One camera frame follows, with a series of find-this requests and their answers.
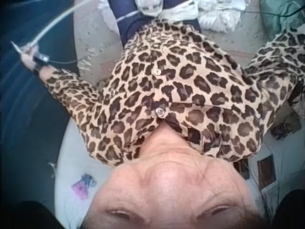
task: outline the blue cloth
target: blue cloth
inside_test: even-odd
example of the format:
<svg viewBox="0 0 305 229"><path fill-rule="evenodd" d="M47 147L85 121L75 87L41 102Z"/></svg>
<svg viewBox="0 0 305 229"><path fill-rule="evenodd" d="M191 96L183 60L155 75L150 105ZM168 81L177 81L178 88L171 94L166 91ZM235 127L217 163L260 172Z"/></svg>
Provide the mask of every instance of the blue cloth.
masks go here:
<svg viewBox="0 0 305 229"><path fill-rule="evenodd" d="M164 0L163 9L173 8L186 0ZM134 0L108 0L109 6L113 11L116 19L125 16L131 12L138 10L137 5ZM152 17L143 15L141 12L125 18L118 22L118 27L120 31L121 41L123 46L127 41L145 24L150 23L153 20ZM183 21L185 24L190 24L195 27L196 30L201 31L199 21L197 19Z"/></svg>

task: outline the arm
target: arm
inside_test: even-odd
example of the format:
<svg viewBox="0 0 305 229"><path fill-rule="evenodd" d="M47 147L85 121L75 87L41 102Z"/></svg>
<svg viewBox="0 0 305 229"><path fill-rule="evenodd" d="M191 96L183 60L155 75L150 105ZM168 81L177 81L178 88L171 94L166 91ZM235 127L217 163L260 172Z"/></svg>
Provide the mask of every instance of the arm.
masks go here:
<svg viewBox="0 0 305 229"><path fill-rule="evenodd" d="M22 63L31 71L36 65L32 53L30 51L21 55ZM100 159L99 155L103 154L97 147L101 141L103 129L103 120L100 119L102 112L100 92L78 75L52 66L42 67L39 78L44 82L52 97L68 110L76 122L89 154Z"/></svg>
<svg viewBox="0 0 305 229"><path fill-rule="evenodd" d="M294 99L296 103L305 102L302 101L304 95L300 94L302 89L305 92L304 35L305 31L301 27L277 35L258 51L245 69L248 76L256 81L261 92L261 106L258 110L263 134L274 123L277 110L294 92L299 91Z"/></svg>

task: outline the leopard print shirt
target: leopard print shirt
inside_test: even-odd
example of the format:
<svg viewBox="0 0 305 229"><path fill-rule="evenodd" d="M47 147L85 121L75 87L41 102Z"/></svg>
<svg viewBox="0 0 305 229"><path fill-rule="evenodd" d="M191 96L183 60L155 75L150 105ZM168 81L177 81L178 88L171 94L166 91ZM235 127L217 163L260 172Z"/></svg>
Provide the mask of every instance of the leopard print shirt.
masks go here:
<svg viewBox="0 0 305 229"><path fill-rule="evenodd" d="M289 36L304 55L304 38ZM161 121L200 154L234 162L260 149L276 110L304 76L304 59L280 55L287 46L281 39L243 70L192 26L154 21L126 44L101 91L66 70L46 86L77 123L89 154L104 164L138 158Z"/></svg>

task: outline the hand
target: hand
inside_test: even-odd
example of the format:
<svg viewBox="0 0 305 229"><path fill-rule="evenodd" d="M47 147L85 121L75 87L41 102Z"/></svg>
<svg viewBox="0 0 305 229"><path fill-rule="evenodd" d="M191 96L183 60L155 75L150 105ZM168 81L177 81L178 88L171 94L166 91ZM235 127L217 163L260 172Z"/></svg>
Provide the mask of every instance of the hand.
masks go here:
<svg viewBox="0 0 305 229"><path fill-rule="evenodd" d="M20 55L20 59L27 69L33 71L36 66L36 62L34 61L34 54L38 52L38 45L35 45L32 48L29 48L29 45L30 44L27 44L21 48L23 53Z"/></svg>

